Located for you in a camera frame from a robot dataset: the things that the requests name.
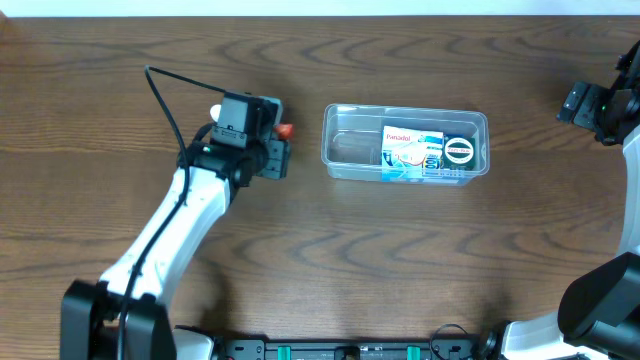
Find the clear plastic container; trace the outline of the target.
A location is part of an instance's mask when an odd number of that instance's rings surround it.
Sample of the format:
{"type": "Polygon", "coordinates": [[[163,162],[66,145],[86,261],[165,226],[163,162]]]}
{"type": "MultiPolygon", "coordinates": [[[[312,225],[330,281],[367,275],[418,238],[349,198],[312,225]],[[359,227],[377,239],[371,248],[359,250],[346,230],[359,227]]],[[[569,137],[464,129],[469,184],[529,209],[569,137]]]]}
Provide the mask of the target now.
{"type": "Polygon", "coordinates": [[[490,169],[488,119],[481,112],[381,105],[332,104],[323,124],[322,160],[338,179],[383,182],[381,144],[383,128],[438,131],[473,140],[476,164],[457,182],[427,182],[462,186],[490,169]]]}

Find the red Panadol box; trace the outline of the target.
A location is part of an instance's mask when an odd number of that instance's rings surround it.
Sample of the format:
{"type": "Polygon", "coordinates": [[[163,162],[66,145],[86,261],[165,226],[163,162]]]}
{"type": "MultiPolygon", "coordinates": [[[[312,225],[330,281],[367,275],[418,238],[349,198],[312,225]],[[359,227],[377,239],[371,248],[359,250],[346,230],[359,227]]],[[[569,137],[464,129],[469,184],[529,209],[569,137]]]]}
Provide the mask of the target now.
{"type": "Polygon", "coordinates": [[[289,141],[293,137],[294,127],[292,124],[280,123],[274,127],[274,131],[279,140],[289,141]]]}

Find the black bottle white cap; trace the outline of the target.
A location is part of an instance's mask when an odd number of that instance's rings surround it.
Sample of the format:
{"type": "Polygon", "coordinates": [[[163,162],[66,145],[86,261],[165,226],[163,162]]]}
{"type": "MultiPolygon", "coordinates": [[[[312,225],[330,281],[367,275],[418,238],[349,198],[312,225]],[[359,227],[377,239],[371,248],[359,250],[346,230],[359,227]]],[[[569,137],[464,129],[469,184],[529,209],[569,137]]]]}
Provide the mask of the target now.
{"type": "Polygon", "coordinates": [[[214,123],[217,123],[221,113],[221,105],[215,104],[210,108],[210,117],[214,123]]]}

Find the green ointment box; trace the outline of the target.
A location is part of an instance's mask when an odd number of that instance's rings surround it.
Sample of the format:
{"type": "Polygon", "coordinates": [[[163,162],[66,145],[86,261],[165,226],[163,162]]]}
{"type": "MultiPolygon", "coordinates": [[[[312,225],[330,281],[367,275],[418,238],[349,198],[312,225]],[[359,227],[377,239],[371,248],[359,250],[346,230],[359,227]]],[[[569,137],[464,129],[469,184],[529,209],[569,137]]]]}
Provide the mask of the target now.
{"type": "Polygon", "coordinates": [[[476,164],[473,140],[459,135],[445,135],[443,167],[450,170],[471,171],[476,164]]]}

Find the white Panadol box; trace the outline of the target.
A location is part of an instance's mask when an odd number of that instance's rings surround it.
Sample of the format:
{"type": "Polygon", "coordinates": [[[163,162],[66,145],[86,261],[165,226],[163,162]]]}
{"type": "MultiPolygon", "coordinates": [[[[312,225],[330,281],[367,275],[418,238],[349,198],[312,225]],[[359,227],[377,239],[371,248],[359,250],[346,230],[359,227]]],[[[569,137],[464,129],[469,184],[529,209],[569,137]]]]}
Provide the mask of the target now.
{"type": "Polygon", "coordinates": [[[443,164],[444,134],[385,126],[381,163],[384,167],[440,169],[443,164]]]}

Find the blue fever patch box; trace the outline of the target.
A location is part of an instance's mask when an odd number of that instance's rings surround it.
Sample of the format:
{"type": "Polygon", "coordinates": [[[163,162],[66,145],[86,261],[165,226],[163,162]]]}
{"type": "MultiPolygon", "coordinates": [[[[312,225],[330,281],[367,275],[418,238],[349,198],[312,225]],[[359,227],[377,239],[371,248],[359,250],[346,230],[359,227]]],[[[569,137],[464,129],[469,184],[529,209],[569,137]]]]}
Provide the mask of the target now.
{"type": "Polygon", "coordinates": [[[444,166],[440,156],[427,155],[417,163],[403,161],[391,153],[384,153],[381,180],[383,182],[457,182],[466,171],[444,166]]]}

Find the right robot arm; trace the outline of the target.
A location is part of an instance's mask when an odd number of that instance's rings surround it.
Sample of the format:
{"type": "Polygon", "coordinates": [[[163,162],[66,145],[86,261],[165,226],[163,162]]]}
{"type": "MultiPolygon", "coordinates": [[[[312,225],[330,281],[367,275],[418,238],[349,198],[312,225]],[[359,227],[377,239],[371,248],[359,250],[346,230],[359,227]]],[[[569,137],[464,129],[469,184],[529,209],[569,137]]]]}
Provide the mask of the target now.
{"type": "Polygon", "coordinates": [[[624,193],[617,240],[594,236],[554,241],[556,255],[601,256],[573,280],[556,311],[505,321],[475,349],[477,359],[636,359],[639,356],[639,47],[617,59],[609,87],[577,82],[557,118],[593,134],[601,150],[577,151],[586,172],[566,171],[574,185],[613,180],[624,193]]]}

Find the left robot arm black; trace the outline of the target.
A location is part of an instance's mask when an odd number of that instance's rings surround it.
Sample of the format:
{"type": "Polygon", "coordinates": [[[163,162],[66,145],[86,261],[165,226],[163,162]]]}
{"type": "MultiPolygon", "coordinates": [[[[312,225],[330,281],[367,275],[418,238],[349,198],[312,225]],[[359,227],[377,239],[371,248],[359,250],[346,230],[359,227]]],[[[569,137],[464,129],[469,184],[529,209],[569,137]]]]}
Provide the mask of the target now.
{"type": "Polygon", "coordinates": [[[62,359],[223,359],[223,341],[172,327],[169,308],[205,235],[254,177],[285,177],[282,102],[227,93],[184,146],[161,205],[95,284],[74,281],[61,304],[62,359]]]}

